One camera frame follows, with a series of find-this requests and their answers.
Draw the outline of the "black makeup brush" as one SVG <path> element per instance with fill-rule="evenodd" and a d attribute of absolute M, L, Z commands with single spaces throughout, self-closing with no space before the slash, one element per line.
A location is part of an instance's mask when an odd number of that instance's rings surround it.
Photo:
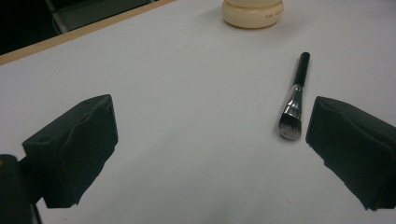
<path fill-rule="evenodd" d="M 298 140 L 302 133 L 304 84 L 309 61 L 310 53 L 303 52 L 300 55 L 288 100 L 278 122 L 280 135 L 290 141 Z"/>

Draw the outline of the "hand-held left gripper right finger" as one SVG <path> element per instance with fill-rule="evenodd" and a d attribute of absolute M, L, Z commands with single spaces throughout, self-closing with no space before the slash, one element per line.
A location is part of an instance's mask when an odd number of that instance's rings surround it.
<path fill-rule="evenodd" d="M 305 142 L 364 208 L 396 208 L 396 127 L 356 106 L 319 96 Z"/>

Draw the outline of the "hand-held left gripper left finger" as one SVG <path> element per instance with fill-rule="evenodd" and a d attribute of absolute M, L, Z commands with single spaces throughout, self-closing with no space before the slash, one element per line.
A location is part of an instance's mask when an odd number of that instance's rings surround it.
<path fill-rule="evenodd" d="M 69 208 L 101 173 L 118 143 L 112 97 L 85 100 L 22 143 L 32 202 Z"/>

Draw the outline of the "cream round container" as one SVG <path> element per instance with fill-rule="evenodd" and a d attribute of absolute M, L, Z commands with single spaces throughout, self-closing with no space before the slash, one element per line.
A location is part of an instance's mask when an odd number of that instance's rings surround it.
<path fill-rule="evenodd" d="M 276 24 L 284 11 L 283 0 L 224 0 L 222 17 L 229 24 L 258 29 Z"/>

